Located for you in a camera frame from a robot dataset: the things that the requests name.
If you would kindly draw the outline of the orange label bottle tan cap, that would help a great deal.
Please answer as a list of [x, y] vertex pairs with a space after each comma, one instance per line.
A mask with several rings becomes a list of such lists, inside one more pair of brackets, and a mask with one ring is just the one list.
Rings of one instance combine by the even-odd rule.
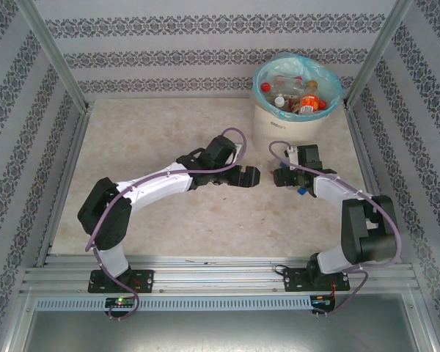
[[305, 85], [304, 94], [301, 97], [298, 109], [299, 114], [312, 114], [318, 110], [320, 99], [318, 97], [318, 83], [308, 81]]

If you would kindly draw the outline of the cream plastic waste bin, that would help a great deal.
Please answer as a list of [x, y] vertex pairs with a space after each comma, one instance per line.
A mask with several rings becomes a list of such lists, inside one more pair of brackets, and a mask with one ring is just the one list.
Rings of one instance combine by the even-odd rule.
[[272, 160], [269, 144], [274, 141], [286, 141], [292, 145], [309, 144], [324, 129], [329, 117], [306, 122], [288, 122], [281, 120], [263, 107], [254, 106], [252, 139], [256, 152], [265, 160]]

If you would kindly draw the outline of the turquoise plastic bin liner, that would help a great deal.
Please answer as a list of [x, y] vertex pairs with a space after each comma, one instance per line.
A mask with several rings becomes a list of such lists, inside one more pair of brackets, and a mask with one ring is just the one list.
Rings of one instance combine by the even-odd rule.
[[[286, 78], [299, 76], [303, 82], [316, 81], [318, 83], [318, 97], [326, 101], [326, 109], [312, 114], [294, 114], [277, 108], [261, 91], [260, 85], [278, 75]], [[343, 88], [338, 76], [315, 60], [298, 54], [282, 52], [272, 56], [256, 69], [252, 79], [252, 96], [256, 105], [280, 120], [311, 122], [327, 117], [337, 108], [343, 98]]]

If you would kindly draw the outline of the right small controller board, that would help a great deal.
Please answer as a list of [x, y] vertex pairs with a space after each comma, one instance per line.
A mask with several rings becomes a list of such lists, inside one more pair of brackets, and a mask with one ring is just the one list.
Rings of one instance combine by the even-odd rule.
[[312, 311], [318, 314], [330, 313], [336, 306], [334, 294], [310, 296]]

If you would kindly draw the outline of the small controller board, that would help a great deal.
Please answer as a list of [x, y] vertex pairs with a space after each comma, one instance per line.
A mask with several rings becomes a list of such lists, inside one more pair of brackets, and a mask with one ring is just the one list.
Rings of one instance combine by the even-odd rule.
[[310, 296], [312, 311], [318, 314], [330, 313], [336, 306], [334, 294]]
[[106, 298], [105, 308], [106, 309], [132, 309], [134, 308], [136, 300], [133, 296], [130, 297], [117, 297], [117, 298]]

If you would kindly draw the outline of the grey metal sheet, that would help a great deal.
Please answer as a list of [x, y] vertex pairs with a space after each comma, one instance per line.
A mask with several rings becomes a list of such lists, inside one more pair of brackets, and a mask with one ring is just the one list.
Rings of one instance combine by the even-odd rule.
[[25, 352], [417, 352], [396, 315], [146, 312], [122, 322], [100, 312], [38, 312]]

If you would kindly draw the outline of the left small controller board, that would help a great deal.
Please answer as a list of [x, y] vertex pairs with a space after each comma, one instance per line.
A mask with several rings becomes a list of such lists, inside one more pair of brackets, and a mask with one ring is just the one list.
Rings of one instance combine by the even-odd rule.
[[136, 300], [133, 296], [130, 297], [117, 297], [117, 298], [106, 298], [105, 308], [106, 309], [132, 309], [134, 308]]

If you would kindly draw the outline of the right aluminium side rail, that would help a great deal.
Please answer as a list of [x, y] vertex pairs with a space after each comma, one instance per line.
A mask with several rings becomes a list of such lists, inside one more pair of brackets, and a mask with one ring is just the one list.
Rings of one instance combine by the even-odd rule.
[[385, 268], [397, 263], [402, 251], [394, 205], [390, 197], [378, 191], [354, 113], [346, 109], [345, 116], [364, 180], [364, 190], [357, 192], [359, 200], [344, 209], [347, 228], [353, 231], [350, 245], [356, 249], [357, 263], [366, 268]]

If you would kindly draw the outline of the aluminium side rail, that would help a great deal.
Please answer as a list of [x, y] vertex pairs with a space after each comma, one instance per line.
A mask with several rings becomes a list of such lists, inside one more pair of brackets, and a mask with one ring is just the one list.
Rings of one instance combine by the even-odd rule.
[[62, 167], [59, 185], [56, 188], [54, 200], [44, 226], [40, 246], [37, 250], [37, 256], [35, 257], [34, 267], [42, 267], [44, 265], [49, 249], [53, 246], [93, 106], [94, 103], [90, 103], [88, 107], [86, 107], [84, 112], [81, 113], [78, 123], [73, 130], [69, 149]]
[[364, 190], [357, 192], [359, 200], [344, 209], [347, 228], [353, 231], [350, 245], [356, 249], [357, 263], [366, 268], [385, 268], [397, 263], [402, 251], [394, 205], [390, 197], [378, 191], [354, 113], [346, 109], [345, 116], [364, 180]]

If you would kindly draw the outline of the aluminium mounting rail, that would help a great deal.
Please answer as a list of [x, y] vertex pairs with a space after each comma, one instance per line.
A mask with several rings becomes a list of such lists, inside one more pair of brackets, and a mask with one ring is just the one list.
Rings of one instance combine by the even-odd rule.
[[[300, 257], [154, 257], [130, 256], [133, 269], [154, 272], [152, 294], [220, 296], [282, 294], [277, 271], [284, 265], [303, 268]], [[33, 296], [85, 296], [89, 275], [96, 269], [89, 255], [50, 255], [39, 268], [27, 268], [20, 293]]]

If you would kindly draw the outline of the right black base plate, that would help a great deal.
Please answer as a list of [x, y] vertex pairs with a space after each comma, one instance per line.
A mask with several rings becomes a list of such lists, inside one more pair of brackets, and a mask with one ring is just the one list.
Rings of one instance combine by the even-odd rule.
[[286, 268], [282, 273], [286, 292], [347, 292], [351, 288], [344, 273], [312, 273], [306, 268]]

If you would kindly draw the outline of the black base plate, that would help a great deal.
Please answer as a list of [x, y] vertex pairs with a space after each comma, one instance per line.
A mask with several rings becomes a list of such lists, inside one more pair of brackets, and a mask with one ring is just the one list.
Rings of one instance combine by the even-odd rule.
[[286, 292], [347, 292], [351, 288], [344, 273], [312, 273], [306, 268], [286, 268], [282, 273]]
[[[137, 293], [151, 293], [153, 289], [154, 271], [128, 269], [119, 275], [117, 280]], [[89, 293], [129, 293], [111, 280], [102, 270], [94, 270], [89, 277], [87, 291]]]

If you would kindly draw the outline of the aluminium frame post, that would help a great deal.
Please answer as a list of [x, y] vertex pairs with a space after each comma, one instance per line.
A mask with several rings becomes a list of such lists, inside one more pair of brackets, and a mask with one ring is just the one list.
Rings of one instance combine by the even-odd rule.
[[77, 80], [71, 73], [69, 65], [59, 50], [48, 26], [34, 4], [34, 0], [15, 0], [15, 3], [34, 32], [35, 37], [38, 39], [50, 63], [54, 66], [78, 110], [86, 112], [89, 103], [84, 97], [84, 93]]
[[399, 27], [401, 21], [413, 2], [414, 0], [395, 0], [392, 10], [388, 14], [380, 32], [378, 33], [378, 36], [375, 39], [375, 42], [373, 43], [372, 48], [370, 49], [361, 69], [357, 73], [351, 88], [344, 99], [344, 105], [347, 110], [355, 105], [356, 100], [365, 87], [365, 84], [369, 81], [376, 65], [383, 56], [386, 47], [392, 39], [392, 36]]

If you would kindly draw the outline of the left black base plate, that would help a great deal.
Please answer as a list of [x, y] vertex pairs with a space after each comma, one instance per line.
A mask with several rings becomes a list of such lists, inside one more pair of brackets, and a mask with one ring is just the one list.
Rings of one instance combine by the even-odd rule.
[[[153, 289], [154, 271], [128, 269], [119, 275], [117, 280], [137, 293], [151, 293]], [[111, 280], [102, 270], [94, 270], [89, 277], [87, 291], [89, 293], [129, 293]]]

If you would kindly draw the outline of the left aluminium side rail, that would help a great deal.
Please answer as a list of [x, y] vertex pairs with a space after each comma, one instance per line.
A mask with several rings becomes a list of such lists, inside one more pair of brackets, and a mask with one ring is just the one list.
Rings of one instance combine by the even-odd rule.
[[37, 250], [37, 256], [35, 257], [34, 267], [42, 267], [44, 265], [49, 249], [53, 246], [93, 106], [94, 103], [90, 103], [88, 107], [86, 107], [84, 112], [81, 113], [78, 123], [73, 130], [69, 149], [62, 167], [59, 185], [56, 188], [54, 200], [44, 226], [40, 246]]

